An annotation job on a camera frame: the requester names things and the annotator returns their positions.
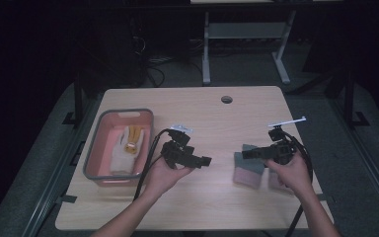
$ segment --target plastic bin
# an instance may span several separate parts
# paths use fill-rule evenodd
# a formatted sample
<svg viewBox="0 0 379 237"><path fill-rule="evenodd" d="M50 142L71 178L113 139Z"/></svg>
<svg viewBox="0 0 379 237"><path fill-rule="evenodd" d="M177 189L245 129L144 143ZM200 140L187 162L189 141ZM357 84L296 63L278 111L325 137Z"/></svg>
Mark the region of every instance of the plastic bin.
<svg viewBox="0 0 379 237"><path fill-rule="evenodd" d="M110 171L113 148L118 136L129 125L144 130L140 152L129 175L113 175ZM83 167L84 175L99 186L136 185L147 160L153 132L153 113L148 109L115 110L101 114Z"/></svg>

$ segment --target wooden table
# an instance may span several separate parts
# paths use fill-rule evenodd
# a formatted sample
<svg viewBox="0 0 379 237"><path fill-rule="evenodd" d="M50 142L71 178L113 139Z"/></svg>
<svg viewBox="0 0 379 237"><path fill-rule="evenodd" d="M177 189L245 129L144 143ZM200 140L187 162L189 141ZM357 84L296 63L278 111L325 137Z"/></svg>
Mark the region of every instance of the wooden table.
<svg viewBox="0 0 379 237"><path fill-rule="evenodd" d="M223 96L233 102L222 103ZM135 108L153 112L155 134L174 123L193 128L189 145L195 147L194 155L212 157L209 167L196 169L166 192L139 230L288 228L300 203L268 188L267 169L258 190L233 183L234 152L240 152L242 144L271 145L267 125L293 119L280 89L265 86L106 91L67 191L77 199L63 203L55 222L58 229L98 229L131 203L135 187L99 187L84 176L82 168L99 115ZM301 141L295 124L283 129ZM155 156L168 140L168 135L162 136ZM316 177L313 187L317 194L322 192ZM332 218L327 203L322 204ZM307 228L304 214L297 228Z"/></svg>

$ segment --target metal stand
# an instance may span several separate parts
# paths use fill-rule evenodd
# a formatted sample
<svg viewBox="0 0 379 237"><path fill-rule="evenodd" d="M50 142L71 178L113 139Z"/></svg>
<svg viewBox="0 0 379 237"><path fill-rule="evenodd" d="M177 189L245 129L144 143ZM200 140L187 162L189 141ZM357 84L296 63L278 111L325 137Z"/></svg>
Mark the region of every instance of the metal stand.
<svg viewBox="0 0 379 237"><path fill-rule="evenodd" d="M281 39L278 51L272 53L276 69L282 83L289 84L290 79L282 63L282 55L287 45L296 11L291 11L286 22L276 23L210 23L208 12L204 23L204 54L202 56L202 85L211 83L210 63L208 60L209 39Z"/></svg>

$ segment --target black cable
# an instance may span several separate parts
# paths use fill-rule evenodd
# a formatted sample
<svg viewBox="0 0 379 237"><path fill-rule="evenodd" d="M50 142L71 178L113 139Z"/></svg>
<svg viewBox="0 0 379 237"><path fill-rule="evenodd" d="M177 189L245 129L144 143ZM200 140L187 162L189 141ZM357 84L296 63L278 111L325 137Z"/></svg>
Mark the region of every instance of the black cable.
<svg viewBox="0 0 379 237"><path fill-rule="evenodd" d="M310 158L310 155L309 155L309 152L307 151L306 147L303 146L298 140L297 138L295 138L294 136L288 134L287 132L281 130L280 131L282 134L284 134L285 136L287 136L293 143L294 145L297 147L297 149L300 151L301 153L301 156L303 157L304 161L306 162L306 166L307 166L307 171L308 171L308 174L309 174L309 177L310 177L310 181L313 182L313 166L312 166L312 160ZM285 234L285 237L289 237L291 236L291 234L293 233L300 217L301 217L301 214L303 213L303 206L300 204L300 206L298 207L298 210L293 218L293 220L291 221L291 224L290 224L290 227L288 228L287 230L287 233Z"/></svg>
<svg viewBox="0 0 379 237"><path fill-rule="evenodd" d="M152 145L149 149L149 153L147 154L146 163L144 164L144 168L143 168L143 171L142 171L141 176L140 176L140 180L138 181L138 185L137 185L136 192L134 194L133 200L138 199L138 197L140 196L140 191L141 191L141 188L143 186L144 179L146 178L146 175L149 172L149 169L151 167L153 153L155 152L156 146L158 145L159 138L166 131L169 131L169 129L163 129L161 132L159 132L159 134L157 134L155 136L155 138L152 142Z"/></svg>

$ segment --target hand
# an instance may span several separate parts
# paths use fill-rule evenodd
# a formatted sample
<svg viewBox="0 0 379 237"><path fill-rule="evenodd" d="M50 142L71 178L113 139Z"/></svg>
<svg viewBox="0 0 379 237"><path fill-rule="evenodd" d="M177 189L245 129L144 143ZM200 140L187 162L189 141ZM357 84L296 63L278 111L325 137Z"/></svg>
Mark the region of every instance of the hand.
<svg viewBox="0 0 379 237"><path fill-rule="evenodd" d="M291 161L286 165L279 165L271 159L265 160L265 164L278 174L279 179L294 191L298 198L314 193L307 165L299 151L294 154Z"/></svg>
<svg viewBox="0 0 379 237"><path fill-rule="evenodd" d="M162 157L155 161L147 175L147 184L143 195L159 198L173 187L177 181L193 171L192 168L171 169Z"/></svg>

